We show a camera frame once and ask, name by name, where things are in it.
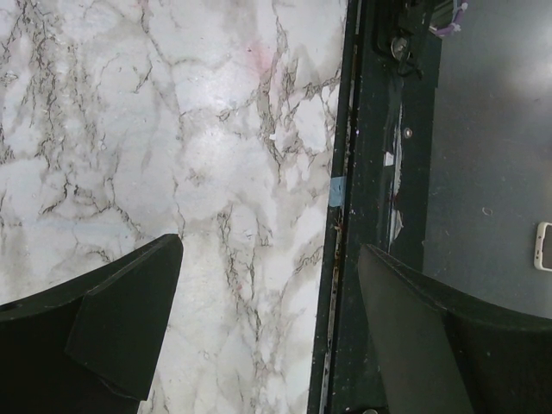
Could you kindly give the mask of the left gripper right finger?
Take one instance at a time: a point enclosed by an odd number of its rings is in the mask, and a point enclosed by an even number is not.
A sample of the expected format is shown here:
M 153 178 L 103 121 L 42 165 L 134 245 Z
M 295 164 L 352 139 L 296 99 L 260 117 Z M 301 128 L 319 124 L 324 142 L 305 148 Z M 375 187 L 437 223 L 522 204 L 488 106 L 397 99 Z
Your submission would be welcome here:
M 361 293 L 391 413 L 549 413 L 551 322 L 361 248 Z

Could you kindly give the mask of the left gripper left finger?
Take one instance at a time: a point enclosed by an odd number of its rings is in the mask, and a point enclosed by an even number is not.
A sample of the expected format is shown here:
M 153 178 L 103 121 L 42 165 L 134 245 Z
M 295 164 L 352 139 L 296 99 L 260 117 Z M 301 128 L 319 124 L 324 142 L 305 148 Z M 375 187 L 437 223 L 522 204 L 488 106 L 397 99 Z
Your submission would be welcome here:
M 4 413 L 135 413 L 150 392 L 183 245 L 163 235 L 1 307 Z

